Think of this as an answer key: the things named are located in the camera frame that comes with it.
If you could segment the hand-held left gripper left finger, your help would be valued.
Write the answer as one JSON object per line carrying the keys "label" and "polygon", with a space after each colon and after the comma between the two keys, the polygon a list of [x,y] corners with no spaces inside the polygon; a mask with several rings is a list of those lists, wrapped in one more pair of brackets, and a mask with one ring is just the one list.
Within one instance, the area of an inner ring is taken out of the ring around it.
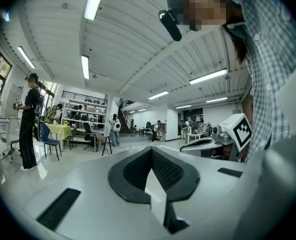
{"label": "hand-held left gripper left finger", "polygon": [[126,202],[110,187],[108,172],[136,149],[96,158],[77,165],[69,173],[44,187],[26,205],[37,218],[65,189],[80,195],[55,230],[58,234],[162,234],[163,226],[147,204]]}

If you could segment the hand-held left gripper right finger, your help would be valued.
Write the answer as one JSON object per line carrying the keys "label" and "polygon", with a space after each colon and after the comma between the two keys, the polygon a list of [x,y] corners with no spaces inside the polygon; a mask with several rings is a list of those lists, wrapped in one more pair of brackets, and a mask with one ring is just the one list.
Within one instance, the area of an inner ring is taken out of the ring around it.
{"label": "hand-held left gripper right finger", "polygon": [[171,234],[233,234],[245,199],[233,200],[247,164],[197,157],[166,147],[151,149],[162,158],[167,191],[164,219]]}

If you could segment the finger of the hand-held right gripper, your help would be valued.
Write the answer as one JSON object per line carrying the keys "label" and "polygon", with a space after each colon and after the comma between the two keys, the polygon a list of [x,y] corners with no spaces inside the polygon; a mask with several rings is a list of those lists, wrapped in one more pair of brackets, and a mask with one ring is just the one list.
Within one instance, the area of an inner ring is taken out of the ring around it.
{"label": "finger of the hand-held right gripper", "polygon": [[203,137],[203,138],[198,138],[195,139],[193,141],[188,142],[188,145],[207,145],[207,144],[211,144],[213,142],[213,138],[212,137]]}
{"label": "finger of the hand-held right gripper", "polygon": [[213,150],[222,149],[221,143],[208,143],[208,144],[193,144],[188,143],[182,146],[179,151],[196,157],[211,157]]}

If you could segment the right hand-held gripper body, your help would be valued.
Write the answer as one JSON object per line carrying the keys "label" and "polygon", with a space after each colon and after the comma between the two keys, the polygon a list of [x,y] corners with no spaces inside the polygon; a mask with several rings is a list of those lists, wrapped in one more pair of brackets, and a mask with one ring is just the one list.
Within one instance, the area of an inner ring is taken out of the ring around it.
{"label": "right hand-held gripper body", "polygon": [[232,146],[229,160],[237,162],[252,137],[252,128],[245,114],[233,114],[215,128],[216,133],[213,132],[211,137],[224,147]]}

